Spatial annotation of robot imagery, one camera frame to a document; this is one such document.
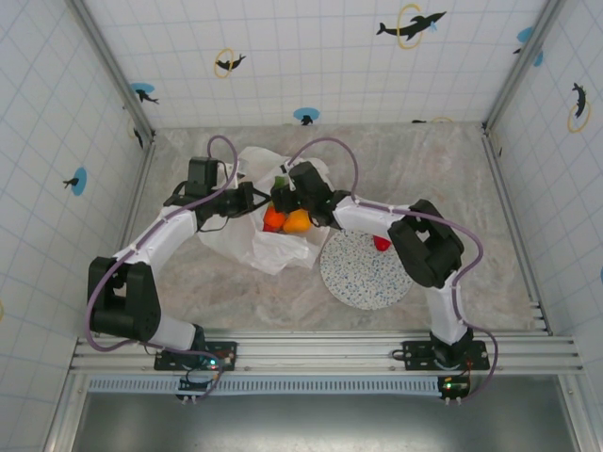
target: mounting plate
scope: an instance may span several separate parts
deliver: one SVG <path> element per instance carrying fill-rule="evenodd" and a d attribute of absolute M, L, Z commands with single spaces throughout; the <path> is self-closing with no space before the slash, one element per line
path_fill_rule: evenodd
<path fill-rule="evenodd" d="M 206 342 L 207 351 L 216 356 L 225 357 L 233 354 L 230 363 L 224 364 L 222 370 L 224 372 L 235 370 L 236 363 L 236 342 Z M 168 351 L 162 351 L 155 356 L 155 364 L 153 368 L 155 370 L 189 370 L 190 368 L 195 370 L 216 370 L 212 368 L 209 361 L 197 355 L 179 355 Z"/>
<path fill-rule="evenodd" d="M 402 353 L 406 370 L 450 370 L 438 365 L 433 353 L 431 341 L 405 341 L 402 342 Z M 471 361 L 471 370 L 488 370 L 490 361 L 483 341 L 472 341 L 465 354 Z M 453 370 L 466 370 L 467 363 L 459 363 Z"/>

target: wall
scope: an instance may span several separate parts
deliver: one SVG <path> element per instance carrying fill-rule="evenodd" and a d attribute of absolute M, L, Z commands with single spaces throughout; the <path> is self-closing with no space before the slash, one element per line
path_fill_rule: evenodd
<path fill-rule="evenodd" d="M 0 450 L 45 440 L 141 162 L 126 124 L 63 0 L 0 2 Z"/>
<path fill-rule="evenodd" d="M 601 42 L 603 3 L 568 2 L 546 39 L 544 63 L 530 69 L 497 130 L 501 166 L 546 311 L 556 333 L 576 336 L 599 409 L 603 408 Z M 586 102 L 576 119 L 581 89 Z"/>
<path fill-rule="evenodd" d="M 483 121 L 544 3 L 87 0 L 128 80 L 158 99 L 142 102 L 156 128 L 299 124 L 301 107 L 323 123 Z M 426 29 L 376 35 L 398 18 Z"/>

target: vent grate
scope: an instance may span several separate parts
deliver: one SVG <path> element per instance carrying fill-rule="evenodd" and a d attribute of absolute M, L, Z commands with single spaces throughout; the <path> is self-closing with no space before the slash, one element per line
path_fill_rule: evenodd
<path fill-rule="evenodd" d="M 179 391 L 178 376 L 112 376 L 100 375 L 90 379 L 91 393 L 129 394 L 179 394 L 195 395 L 191 391 Z M 197 378 L 192 381 L 204 381 Z M 398 394 L 439 396 L 437 377 L 222 377 L 216 396 L 249 396 L 278 394 Z"/>

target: floor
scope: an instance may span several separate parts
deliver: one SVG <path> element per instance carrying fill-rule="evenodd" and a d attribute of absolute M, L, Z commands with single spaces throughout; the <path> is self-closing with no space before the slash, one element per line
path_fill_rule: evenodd
<path fill-rule="evenodd" d="M 91 394 L 73 451 L 571 452 L 564 410 L 549 377 L 499 377 L 461 408 L 418 395 L 210 396 L 182 406 L 173 395 Z"/>
<path fill-rule="evenodd" d="M 360 165 L 358 194 L 378 202 L 412 204 L 424 198 L 445 218 L 477 233 L 485 247 L 481 264 L 463 280 L 468 318 L 494 330 L 528 330 L 529 297 L 513 250 L 477 124 L 369 124 L 270 126 L 161 130 L 140 201 L 134 236 L 156 218 L 175 186 L 186 179 L 188 160 L 206 155 L 210 137 L 223 134 L 239 151 L 260 146 L 292 155 L 315 137 L 338 137 Z M 230 161 L 217 143 L 214 155 Z M 350 188 L 352 165 L 336 145 L 316 145 L 335 187 Z M 476 248 L 465 243 L 464 262 Z M 335 299 L 324 286 L 318 263 L 311 270 L 286 268 L 276 276 L 233 263 L 189 239 L 156 281 L 169 315 L 207 328 L 358 331 L 425 330 L 429 312 L 414 284 L 395 305 L 361 311 Z"/>

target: metal bar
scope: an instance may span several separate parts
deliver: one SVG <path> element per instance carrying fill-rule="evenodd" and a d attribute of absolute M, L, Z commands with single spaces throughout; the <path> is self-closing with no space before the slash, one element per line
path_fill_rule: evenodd
<path fill-rule="evenodd" d="M 425 333 L 286 333 L 225 331 L 208 340 L 238 342 L 237 371 L 228 375 L 446 375 L 447 372 L 406 371 L 404 363 L 391 358 L 391 351 L 406 340 L 427 340 Z M 116 338 L 103 338 L 104 345 Z M 576 345 L 570 337 L 499 336 L 497 372 L 505 375 L 558 375 L 583 373 Z M 493 345 L 486 342 L 488 353 Z M 72 372 L 85 374 L 166 375 L 153 370 L 155 357 L 143 347 L 125 346 L 112 353 L 99 353 L 86 343 L 79 343 L 72 362 Z M 181 375 L 184 372 L 169 372 Z"/>
<path fill-rule="evenodd" d="M 130 243 L 132 231 L 134 229 L 134 223 L 136 222 L 136 216 L 140 208 L 140 199 L 142 198 L 142 191 L 144 190 L 144 186 L 147 183 L 147 177 L 149 175 L 151 163 L 153 162 L 154 154 L 155 143 L 151 142 L 151 145 L 149 146 L 149 149 L 147 150 L 146 154 L 144 155 L 144 159 L 140 164 L 140 168 L 136 176 L 136 187 L 134 189 L 134 192 L 132 193 L 130 203 L 128 203 L 128 205 L 130 206 L 128 209 L 128 216 L 125 219 L 125 222 L 123 223 L 122 231 L 120 233 L 120 250 Z"/>
<path fill-rule="evenodd" d="M 526 42 L 521 49 L 519 59 L 505 80 L 502 90 L 500 91 L 492 110 L 490 110 L 490 113 L 488 114 L 486 126 L 489 129 L 494 129 L 500 121 L 500 118 L 502 118 L 509 102 L 517 92 L 521 81 L 526 76 L 534 59 L 541 51 L 546 35 L 548 35 L 548 32 L 555 24 L 555 20 L 559 16 L 565 3 L 566 0 L 549 0 L 546 2 L 536 25 L 532 29 L 528 42 Z"/>
<path fill-rule="evenodd" d="M 223 330 L 223 329 L 206 329 L 205 338 L 208 341 L 237 341 L 245 344 L 260 342 L 270 342 L 272 344 L 300 344 L 304 342 L 307 345 L 323 344 L 325 341 L 332 343 L 347 343 L 357 344 L 366 342 L 370 344 L 377 343 L 399 343 L 401 341 L 410 340 L 425 340 L 428 337 L 427 331 L 264 331 L 264 330 Z M 476 332 L 475 337 L 478 339 L 488 339 L 488 336 Z M 554 336 L 548 337 L 542 334 L 530 334 L 529 331 L 499 331 L 496 332 L 496 337 L 500 343 L 502 342 L 519 342 L 522 344 L 556 344 L 556 343 L 573 343 L 573 339 L 569 336 Z M 97 337 L 95 341 L 103 346 L 112 346 L 122 341 L 120 337 L 102 335 Z M 86 341 L 79 339 L 78 347 L 85 344 Z"/>
<path fill-rule="evenodd" d="M 44 452 L 71 452 L 77 428 L 84 410 L 86 394 L 90 386 L 90 378 L 86 375 L 71 375 L 68 377 L 69 391 L 63 393 L 59 408 L 64 406 L 60 417 L 56 417 L 51 427 Z"/>
<path fill-rule="evenodd" d="M 599 452 L 591 418 L 586 410 L 584 394 L 580 390 L 579 382 L 574 375 L 559 376 L 560 390 L 565 400 L 565 408 L 569 423 L 571 424 L 576 443 L 580 452 Z"/>
<path fill-rule="evenodd" d="M 130 89 L 130 85 L 125 75 L 123 75 L 119 63 L 111 53 L 101 30 L 90 14 L 90 10 L 84 0 L 65 0 L 65 2 L 84 32 L 99 61 L 106 69 L 109 78 L 113 82 L 113 86 L 125 104 L 125 108 L 130 113 L 130 116 L 132 116 L 132 121 L 136 125 L 138 132 L 146 142 L 151 142 L 153 140 L 151 123 L 140 107 L 139 100 L 136 98 L 134 91 Z"/>
<path fill-rule="evenodd" d="M 486 152 L 486 157 L 488 158 L 488 163 L 490 164 L 492 176 L 495 180 L 495 185 L 498 190 L 498 197 L 500 198 L 500 202 L 502 204 L 502 211 L 505 215 L 509 232 L 511 233 L 515 254 L 517 255 L 517 260 L 528 288 L 530 298 L 532 302 L 537 303 L 537 307 L 540 310 L 546 325 L 546 331 L 549 334 L 553 334 L 553 331 L 550 328 L 550 322 L 548 321 L 548 317 L 546 315 L 546 308 L 544 306 L 540 288 L 538 286 L 538 280 L 536 279 L 530 255 L 528 254 L 528 249 L 524 242 L 523 235 L 521 234 L 521 229 L 519 228 L 519 223 L 517 222 L 517 216 L 515 215 L 513 204 L 511 203 L 511 197 L 509 196 L 509 190 L 507 189 L 504 177 L 502 176 L 502 170 L 498 164 L 497 154 L 494 149 L 492 139 L 489 137 L 483 137 L 481 141 L 483 143 L 483 149 Z"/>

